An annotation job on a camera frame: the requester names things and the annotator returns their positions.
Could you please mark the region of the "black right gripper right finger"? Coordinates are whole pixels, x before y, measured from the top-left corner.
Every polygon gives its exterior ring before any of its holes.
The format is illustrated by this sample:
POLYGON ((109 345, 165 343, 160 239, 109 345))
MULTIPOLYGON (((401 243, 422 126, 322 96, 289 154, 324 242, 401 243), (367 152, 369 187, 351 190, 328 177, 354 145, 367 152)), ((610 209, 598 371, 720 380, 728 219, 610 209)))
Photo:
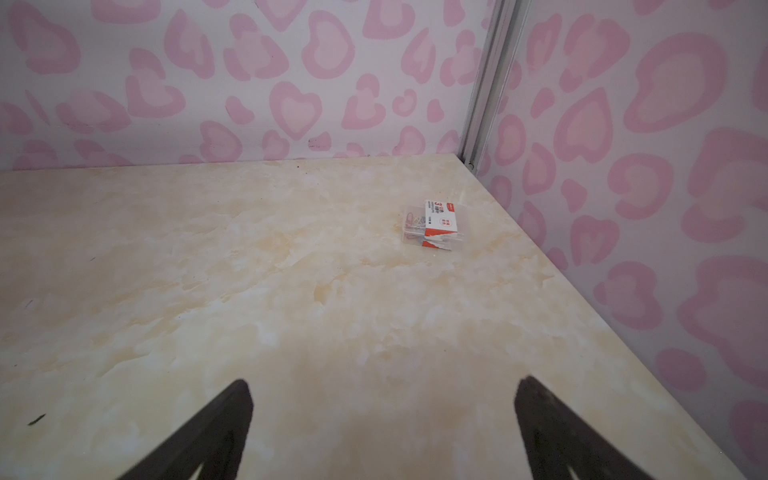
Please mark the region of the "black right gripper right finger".
POLYGON ((652 479, 535 377, 514 408, 533 479, 652 479))

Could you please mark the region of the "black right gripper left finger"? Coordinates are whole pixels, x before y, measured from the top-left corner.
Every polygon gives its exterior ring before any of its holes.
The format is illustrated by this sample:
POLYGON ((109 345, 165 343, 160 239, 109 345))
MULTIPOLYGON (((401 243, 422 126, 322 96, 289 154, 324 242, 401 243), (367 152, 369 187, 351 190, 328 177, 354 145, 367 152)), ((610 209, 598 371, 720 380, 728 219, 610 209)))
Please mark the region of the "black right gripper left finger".
POLYGON ((121 478, 235 479, 253 408, 247 382, 232 382, 121 478))

